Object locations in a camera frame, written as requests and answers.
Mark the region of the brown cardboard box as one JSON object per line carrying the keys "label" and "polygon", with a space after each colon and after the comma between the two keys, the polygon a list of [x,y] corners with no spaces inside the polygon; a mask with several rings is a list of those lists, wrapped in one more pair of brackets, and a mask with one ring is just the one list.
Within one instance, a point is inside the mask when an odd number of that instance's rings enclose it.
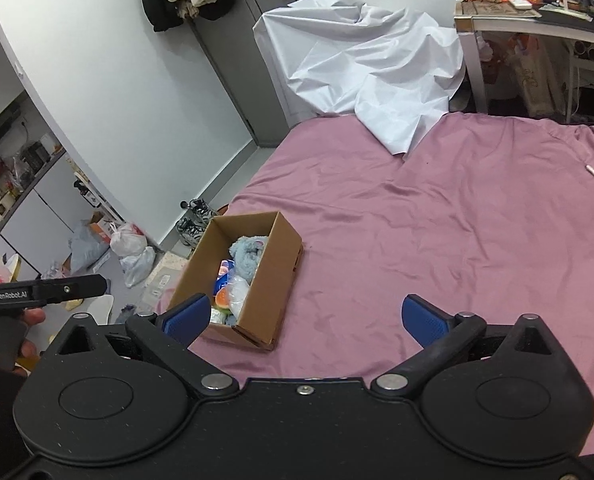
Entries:
{"label": "brown cardboard box", "polygon": [[278,211],[212,218],[169,307],[201,295],[209,303],[206,338],[271,351],[302,252],[300,235]]}

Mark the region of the grey sneakers pair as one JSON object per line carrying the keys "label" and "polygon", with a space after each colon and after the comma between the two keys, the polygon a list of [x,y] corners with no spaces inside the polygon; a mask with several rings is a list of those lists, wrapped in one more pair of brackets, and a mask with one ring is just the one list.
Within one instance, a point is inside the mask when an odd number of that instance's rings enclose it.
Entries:
{"label": "grey sneakers pair", "polygon": [[175,230],[186,247],[194,249],[212,218],[215,218],[217,211],[213,210],[205,200],[194,198],[194,200],[181,200],[180,208],[183,211],[182,217],[175,224]]}

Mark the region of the white paper bundle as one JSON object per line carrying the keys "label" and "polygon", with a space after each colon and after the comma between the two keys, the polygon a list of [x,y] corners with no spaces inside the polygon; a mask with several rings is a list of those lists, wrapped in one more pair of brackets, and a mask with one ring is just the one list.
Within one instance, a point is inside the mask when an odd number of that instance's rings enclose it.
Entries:
{"label": "white paper bundle", "polygon": [[210,323],[211,324],[219,324],[225,325],[227,324],[227,319],[231,315],[229,310],[221,310],[217,308],[210,309]]}

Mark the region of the white draped cover sheet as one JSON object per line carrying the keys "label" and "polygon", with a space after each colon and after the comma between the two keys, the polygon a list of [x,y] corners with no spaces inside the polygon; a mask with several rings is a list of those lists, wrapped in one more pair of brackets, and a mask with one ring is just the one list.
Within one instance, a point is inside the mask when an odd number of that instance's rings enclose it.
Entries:
{"label": "white draped cover sheet", "polygon": [[253,32],[288,125],[352,114],[393,155],[448,114],[465,76],[457,32],[421,11],[298,0]]}

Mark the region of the blue tissue pack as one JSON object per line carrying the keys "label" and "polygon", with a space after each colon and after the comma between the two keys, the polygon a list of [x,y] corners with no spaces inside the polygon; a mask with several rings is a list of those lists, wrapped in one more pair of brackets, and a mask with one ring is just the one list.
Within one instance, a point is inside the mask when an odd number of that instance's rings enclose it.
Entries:
{"label": "blue tissue pack", "polygon": [[234,270],[234,261],[230,259],[223,259],[217,272],[215,284],[213,284],[213,296],[217,297],[222,289],[229,284],[231,272]]}

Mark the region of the grey door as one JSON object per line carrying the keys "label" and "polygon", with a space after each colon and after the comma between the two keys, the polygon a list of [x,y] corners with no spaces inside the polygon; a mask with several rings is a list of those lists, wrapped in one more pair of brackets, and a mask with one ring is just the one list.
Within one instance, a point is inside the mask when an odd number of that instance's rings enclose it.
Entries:
{"label": "grey door", "polygon": [[275,148],[288,134],[284,112],[253,27],[262,13],[296,0],[230,0],[222,18],[195,18],[192,28],[251,137],[261,148]]}

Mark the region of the pink bed sheet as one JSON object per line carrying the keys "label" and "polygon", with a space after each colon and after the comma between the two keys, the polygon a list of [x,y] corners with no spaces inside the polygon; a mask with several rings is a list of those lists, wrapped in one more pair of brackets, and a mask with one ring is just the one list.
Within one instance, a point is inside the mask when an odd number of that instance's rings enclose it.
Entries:
{"label": "pink bed sheet", "polygon": [[594,127],[454,113],[402,157],[357,118],[312,119],[229,210],[278,211],[305,248],[274,350],[194,342],[236,378],[372,379],[417,351],[400,314],[416,294],[540,315],[594,396]]}

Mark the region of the white cabinet shelf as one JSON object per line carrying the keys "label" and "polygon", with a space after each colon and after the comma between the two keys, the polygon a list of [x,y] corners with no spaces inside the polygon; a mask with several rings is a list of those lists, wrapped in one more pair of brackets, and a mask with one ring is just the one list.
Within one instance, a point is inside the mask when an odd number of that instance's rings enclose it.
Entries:
{"label": "white cabinet shelf", "polygon": [[107,211],[28,96],[0,42],[0,256],[22,280],[101,273]]}

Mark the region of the white plastic bag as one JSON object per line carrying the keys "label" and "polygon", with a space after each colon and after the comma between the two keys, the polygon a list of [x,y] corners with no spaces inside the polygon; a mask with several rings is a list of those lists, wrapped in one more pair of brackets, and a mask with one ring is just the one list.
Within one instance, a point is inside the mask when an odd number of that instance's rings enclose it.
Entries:
{"label": "white plastic bag", "polygon": [[148,246],[148,239],[133,223],[112,226],[111,250],[118,258],[140,255]]}

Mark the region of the grey pink plush toy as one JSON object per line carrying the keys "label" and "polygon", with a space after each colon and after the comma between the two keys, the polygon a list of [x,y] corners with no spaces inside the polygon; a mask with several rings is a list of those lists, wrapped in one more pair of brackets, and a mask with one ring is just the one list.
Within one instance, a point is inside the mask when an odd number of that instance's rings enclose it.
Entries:
{"label": "grey pink plush toy", "polygon": [[268,237],[240,236],[229,248],[234,271],[250,284],[257,272]]}

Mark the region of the burger plush toy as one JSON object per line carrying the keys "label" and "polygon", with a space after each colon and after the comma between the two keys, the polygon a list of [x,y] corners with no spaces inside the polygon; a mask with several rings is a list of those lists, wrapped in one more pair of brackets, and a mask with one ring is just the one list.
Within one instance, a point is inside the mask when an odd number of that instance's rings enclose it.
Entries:
{"label": "burger plush toy", "polygon": [[221,288],[215,294],[215,308],[219,310],[230,309],[230,295],[227,287]]}

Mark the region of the clear bag white beads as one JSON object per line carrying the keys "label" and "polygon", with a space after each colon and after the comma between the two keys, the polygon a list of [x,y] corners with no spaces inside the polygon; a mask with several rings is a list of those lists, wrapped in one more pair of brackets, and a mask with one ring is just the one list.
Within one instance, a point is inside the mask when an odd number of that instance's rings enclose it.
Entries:
{"label": "clear bag white beads", "polygon": [[230,295],[230,312],[236,316],[237,319],[241,316],[244,304],[249,292],[249,284],[237,274],[230,275],[229,284],[227,284]]}

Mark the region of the blue denim heart patch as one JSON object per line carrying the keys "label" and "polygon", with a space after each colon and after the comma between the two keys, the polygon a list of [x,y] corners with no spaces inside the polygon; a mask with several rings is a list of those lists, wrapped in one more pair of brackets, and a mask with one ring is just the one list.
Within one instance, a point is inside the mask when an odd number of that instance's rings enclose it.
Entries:
{"label": "blue denim heart patch", "polygon": [[225,325],[227,326],[234,326],[237,324],[237,318],[234,314],[230,314],[225,319]]}

